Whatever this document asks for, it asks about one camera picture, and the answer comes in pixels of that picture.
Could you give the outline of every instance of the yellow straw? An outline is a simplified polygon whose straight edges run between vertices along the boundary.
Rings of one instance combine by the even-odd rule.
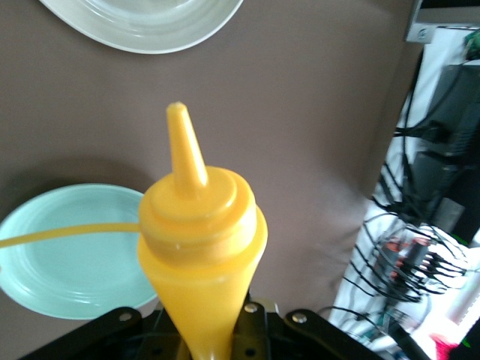
[[[82,235],[89,233],[138,233],[140,227],[138,223],[90,223],[88,225],[77,225],[52,229],[32,234],[15,236],[13,238],[0,239],[0,248],[8,246],[28,244],[29,242],[39,242],[64,236]]]

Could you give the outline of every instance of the yellow cap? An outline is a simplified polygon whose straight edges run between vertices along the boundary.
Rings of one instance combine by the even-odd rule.
[[[166,110],[172,173],[148,189],[140,203],[140,231],[164,263],[204,267],[240,254],[257,230],[257,207],[248,183],[227,169],[205,166],[187,107]]]

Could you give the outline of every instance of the white plate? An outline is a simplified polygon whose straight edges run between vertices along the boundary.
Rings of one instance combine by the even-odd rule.
[[[243,0],[40,0],[74,29],[132,53],[187,49],[211,37]]]

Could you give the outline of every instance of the conical bottle tip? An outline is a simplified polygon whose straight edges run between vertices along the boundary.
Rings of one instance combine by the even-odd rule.
[[[209,177],[188,109],[181,102],[171,103],[166,118],[175,188],[182,195],[195,197],[207,186]]]

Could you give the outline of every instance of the squeeze bottle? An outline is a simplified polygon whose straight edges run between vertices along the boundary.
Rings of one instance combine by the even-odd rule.
[[[265,218],[240,175],[204,164],[187,107],[172,103],[166,117],[172,173],[140,202],[139,262],[193,360],[227,360]]]

